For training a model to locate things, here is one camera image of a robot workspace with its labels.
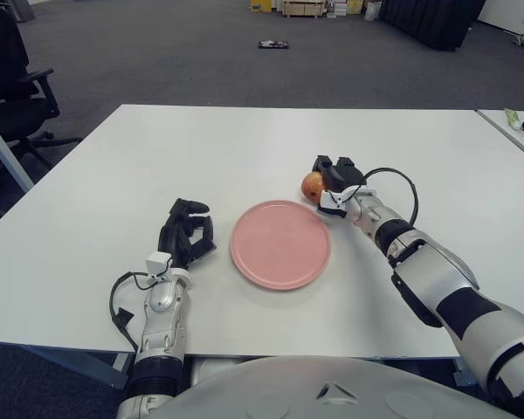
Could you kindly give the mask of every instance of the green object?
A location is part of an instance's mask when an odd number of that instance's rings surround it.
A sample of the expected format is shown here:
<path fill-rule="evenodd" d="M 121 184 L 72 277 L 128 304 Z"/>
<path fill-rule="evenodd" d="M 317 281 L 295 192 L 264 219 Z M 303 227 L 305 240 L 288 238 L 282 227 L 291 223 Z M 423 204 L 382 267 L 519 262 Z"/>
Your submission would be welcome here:
<path fill-rule="evenodd" d="M 508 125 L 510 125 L 512 129 L 519 131 L 522 128 L 522 124 L 516 111 L 505 109 L 505 113 L 507 114 Z"/>

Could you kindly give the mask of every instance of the office chair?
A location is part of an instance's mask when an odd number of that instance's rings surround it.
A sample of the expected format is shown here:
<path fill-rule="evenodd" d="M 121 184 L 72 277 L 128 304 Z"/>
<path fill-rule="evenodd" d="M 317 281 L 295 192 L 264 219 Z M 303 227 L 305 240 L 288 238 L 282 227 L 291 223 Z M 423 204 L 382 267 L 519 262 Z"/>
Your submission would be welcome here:
<path fill-rule="evenodd" d="M 38 148 L 61 146 L 82 139 L 53 140 L 54 135 L 48 132 L 29 138 L 46 120 L 59 116 L 60 111 L 47 79 L 52 69 L 27 72 L 28 64 L 29 59 L 16 22 L 7 11 L 0 8 L 0 135 L 6 142 L 18 141 L 10 148 L 16 158 L 29 153 L 47 168 L 52 168 Z M 44 97 L 34 97 L 39 93 L 35 82 Z M 0 179 L 5 174 L 6 168 L 0 168 Z"/>

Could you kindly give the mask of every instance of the gray carpet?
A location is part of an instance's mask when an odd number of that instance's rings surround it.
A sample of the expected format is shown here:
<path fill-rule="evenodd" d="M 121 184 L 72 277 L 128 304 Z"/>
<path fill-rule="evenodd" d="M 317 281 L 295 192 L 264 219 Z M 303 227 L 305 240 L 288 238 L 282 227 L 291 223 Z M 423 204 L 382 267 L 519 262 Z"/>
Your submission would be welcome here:
<path fill-rule="evenodd" d="M 57 0 L 34 10 L 20 28 L 31 69 L 55 69 L 62 114 L 45 128 L 60 138 L 86 136 L 122 103 L 524 109 L 524 49 L 484 24 L 460 51 L 437 52 L 382 22 L 258 15 L 247 0 Z M 261 51 L 265 39 L 291 49 Z M 70 149 L 44 155 L 57 162 Z M 22 163 L 35 180 L 45 175 L 30 156 Z M 6 178 L 0 205 L 21 195 Z M 119 397 L 0 346 L 0 417 L 114 417 Z"/>

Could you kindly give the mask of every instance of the red apple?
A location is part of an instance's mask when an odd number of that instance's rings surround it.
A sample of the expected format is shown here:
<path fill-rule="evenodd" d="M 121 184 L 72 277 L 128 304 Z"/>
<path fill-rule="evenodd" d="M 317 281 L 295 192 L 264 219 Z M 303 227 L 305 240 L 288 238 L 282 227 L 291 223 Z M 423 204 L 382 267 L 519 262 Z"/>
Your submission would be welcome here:
<path fill-rule="evenodd" d="M 303 183 L 300 185 L 303 195 L 307 197 L 312 203 L 319 203 L 321 201 L 321 194 L 326 190 L 324 179 L 322 179 L 321 172 L 311 172 L 305 176 Z"/>

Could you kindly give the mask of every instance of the white table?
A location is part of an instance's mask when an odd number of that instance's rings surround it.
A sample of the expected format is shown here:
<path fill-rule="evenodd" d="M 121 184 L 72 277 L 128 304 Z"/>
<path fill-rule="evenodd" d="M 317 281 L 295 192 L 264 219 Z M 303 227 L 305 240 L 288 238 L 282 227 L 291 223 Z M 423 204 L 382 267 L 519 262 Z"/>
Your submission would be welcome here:
<path fill-rule="evenodd" d="M 306 203 L 317 154 L 367 171 L 401 169 L 417 185 L 416 226 L 462 257 L 483 292 L 524 312 L 524 154 L 473 111 L 121 106 L 0 221 L 0 342 L 129 352 L 111 324 L 111 285 L 143 270 L 177 197 L 211 207 L 217 251 L 191 267 L 187 352 L 452 357 L 390 283 L 383 255 L 355 227 L 323 218 L 326 270 L 294 292 L 260 289 L 231 261 L 234 223 L 256 203 Z M 402 215 L 395 175 L 370 186 Z M 115 303 L 136 317 L 131 281 Z"/>
<path fill-rule="evenodd" d="M 11 152 L 6 141 L 3 140 L 2 135 L 0 135 L 0 161 L 8 169 L 23 192 L 27 192 L 33 187 L 33 181 L 21 164 L 19 164 L 16 156 Z"/>
<path fill-rule="evenodd" d="M 524 152 L 524 131 L 515 131 L 508 125 L 505 111 L 480 109 L 478 113 Z M 524 111 L 519 111 L 518 116 L 521 121 L 524 121 Z"/>

